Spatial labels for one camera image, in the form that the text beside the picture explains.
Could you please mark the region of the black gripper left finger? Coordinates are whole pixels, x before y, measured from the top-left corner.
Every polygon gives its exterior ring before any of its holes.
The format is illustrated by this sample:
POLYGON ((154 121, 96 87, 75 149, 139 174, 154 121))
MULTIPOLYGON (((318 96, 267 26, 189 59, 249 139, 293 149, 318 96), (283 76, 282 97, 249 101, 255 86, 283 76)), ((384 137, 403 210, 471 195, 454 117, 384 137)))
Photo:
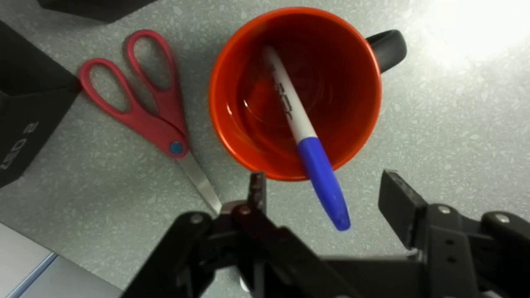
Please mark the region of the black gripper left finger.
POLYGON ((345 278, 290 228, 267 217, 262 172, 250 175, 247 197, 225 203, 219 220, 214 268, 234 268, 252 298, 355 298, 345 278))

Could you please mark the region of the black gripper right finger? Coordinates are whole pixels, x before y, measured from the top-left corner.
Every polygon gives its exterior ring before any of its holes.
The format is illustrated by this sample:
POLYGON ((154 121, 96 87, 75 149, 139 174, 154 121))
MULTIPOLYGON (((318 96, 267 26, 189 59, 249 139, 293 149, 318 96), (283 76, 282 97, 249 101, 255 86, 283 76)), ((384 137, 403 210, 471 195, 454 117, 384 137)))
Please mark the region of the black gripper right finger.
POLYGON ((456 208, 427 203, 394 170, 381 175, 378 207, 403 245, 419 251, 429 298, 479 298, 471 243, 456 208))

